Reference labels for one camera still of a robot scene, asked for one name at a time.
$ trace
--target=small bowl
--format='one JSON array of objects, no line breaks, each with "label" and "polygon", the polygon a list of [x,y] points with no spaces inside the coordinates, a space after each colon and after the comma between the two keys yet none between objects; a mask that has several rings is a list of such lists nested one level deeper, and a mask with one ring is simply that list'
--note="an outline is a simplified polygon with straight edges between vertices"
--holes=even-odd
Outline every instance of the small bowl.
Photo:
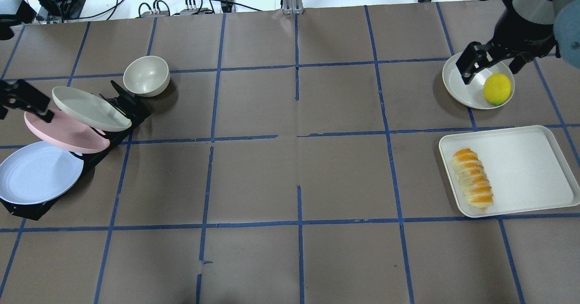
[{"label": "small bowl", "polygon": [[125,69],[123,84],[135,95],[159,95],[169,84],[169,66],[157,56],[139,58]]},{"label": "small bowl", "polygon": [[[477,73],[470,84],[465,85],[464,80],[461,78],[459,73],[459,69],[457,68],[458,58],[461,56],[461,53],[453,55],[451,58],[447,60],[445,65],[443,65],[443,83],[447,92],[458,102],[462,104],[474,108],[474,109],[495,109],[499,108],[505,104],[507,104],[513,97],[513,93],[516,90],[516,81],[513,79],[513,74],[510,69],[499,62],[492,67],[488,67],[483,69],[481,72]],[[503,73],[508,78],[509,81],[512,83],[512,92],[510,92],[509,98],[499,105],[495,106],[487,102],[485,96],[483,95],[483,86],[485,84],[485,80],[490,77],[493,73]]]}]

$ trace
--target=rectangular tray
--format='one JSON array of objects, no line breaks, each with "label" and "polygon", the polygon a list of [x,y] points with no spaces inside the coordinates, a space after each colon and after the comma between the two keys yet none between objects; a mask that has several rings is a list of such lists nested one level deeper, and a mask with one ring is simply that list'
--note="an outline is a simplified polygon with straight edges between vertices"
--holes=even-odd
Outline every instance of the rectangular tray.
[{"label": "rectangular tray", "polygon": [[[451,165],[464,148],[477,153],[493,192],[485,210],[469,205]],[[446,135],[439,152],[459,210],[467,217],[488,217],[580,203],[580,187],[553,135],[544,126],[525,126]]]}]

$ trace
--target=bread roll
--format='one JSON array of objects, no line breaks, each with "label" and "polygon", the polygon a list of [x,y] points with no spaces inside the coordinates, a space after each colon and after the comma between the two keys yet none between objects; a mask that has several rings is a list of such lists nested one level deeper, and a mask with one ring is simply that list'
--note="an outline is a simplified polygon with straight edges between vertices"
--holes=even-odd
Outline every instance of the bread roll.
[{"label": "bread roll", "polygon": [[453,155],[451,165],[465,194],[465,201],[481,210],[489,207],[493,203],[493,193],[477,153],[469,148],[461,149]]}]

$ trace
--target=lemon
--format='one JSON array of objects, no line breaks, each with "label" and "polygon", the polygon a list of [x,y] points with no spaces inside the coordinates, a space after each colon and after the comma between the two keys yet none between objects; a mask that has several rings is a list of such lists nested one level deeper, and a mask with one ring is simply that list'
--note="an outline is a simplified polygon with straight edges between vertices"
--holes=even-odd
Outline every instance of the lemon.
[{"label": "lemon", "polygon": [[485,80],[483,85],[483,95],[485,99],[494,106],[499,106],[506,102],[512,93],[512,83],[505,74],[493,73]]}]

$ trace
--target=tiled table surface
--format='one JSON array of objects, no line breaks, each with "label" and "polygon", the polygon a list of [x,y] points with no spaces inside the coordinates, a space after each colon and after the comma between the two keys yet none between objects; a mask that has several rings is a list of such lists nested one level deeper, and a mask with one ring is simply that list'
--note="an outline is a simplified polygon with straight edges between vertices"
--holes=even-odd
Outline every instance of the tiled table surface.
[{"label": "tiled table surface", "polygon": [[[114,93],[169,63],[152,116],[40,221],[0,211],[2,304],[577,303],[580,207],[468,219],[443,135],[545,125],[580,176],[580,72],[541,58],[468,110],[445,60],[501,2],[28,26],[2,79]],[[38,139],[0,121],[0,159]]]}]

